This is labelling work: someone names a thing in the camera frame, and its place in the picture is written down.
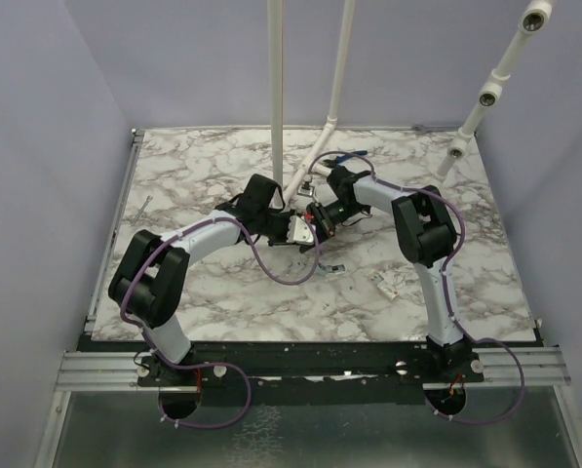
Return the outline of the white staple box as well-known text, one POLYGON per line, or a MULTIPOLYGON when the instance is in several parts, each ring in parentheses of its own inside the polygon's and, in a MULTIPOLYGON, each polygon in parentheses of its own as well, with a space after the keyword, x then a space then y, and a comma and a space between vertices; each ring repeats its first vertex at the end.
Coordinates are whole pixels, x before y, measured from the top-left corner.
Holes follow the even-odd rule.
POLYGON ((369 280, 374 285, 374 287, 389 301, 394 301, 399 297, 397 285, 379 272, 374 271, 370 273, 369 280))

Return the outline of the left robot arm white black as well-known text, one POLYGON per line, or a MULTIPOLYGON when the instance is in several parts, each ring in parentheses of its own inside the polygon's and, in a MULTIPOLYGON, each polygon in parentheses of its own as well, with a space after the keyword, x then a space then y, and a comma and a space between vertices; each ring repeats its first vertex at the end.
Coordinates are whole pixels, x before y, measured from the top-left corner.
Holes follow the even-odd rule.
POLYGON ((122 319, 140 327, 164 356, 160 373, 172 384, 187 382, 194 362, 192 344, 175 312, 187 270, 206 256, 253 236, 285 242, 291 212, 273 208, 282 187, 264 175, 253 175, 245 190, 215 207, 202 220, 163 236, 138 231, 109 284, 108 296, 122 319))

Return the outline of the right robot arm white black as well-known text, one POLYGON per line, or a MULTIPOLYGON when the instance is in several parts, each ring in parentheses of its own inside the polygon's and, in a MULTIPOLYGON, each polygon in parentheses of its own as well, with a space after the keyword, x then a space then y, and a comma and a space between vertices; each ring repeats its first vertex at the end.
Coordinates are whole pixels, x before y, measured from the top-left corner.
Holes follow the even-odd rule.
POLYGON ((336 227, 354 215, 380 210, 393 218, 397 241, 405 259, 414 267, 428 317, 426 369, 436 380, 458 374, 471 352, 470 339, 457 323, 458 306, 450 263, 461 248, 450 205, 439 189, 399 187, 370 171, 353 173, 337 167, 327 178, 336 200, 327 205, 309 203, 320 242, 332 238, 336 227))

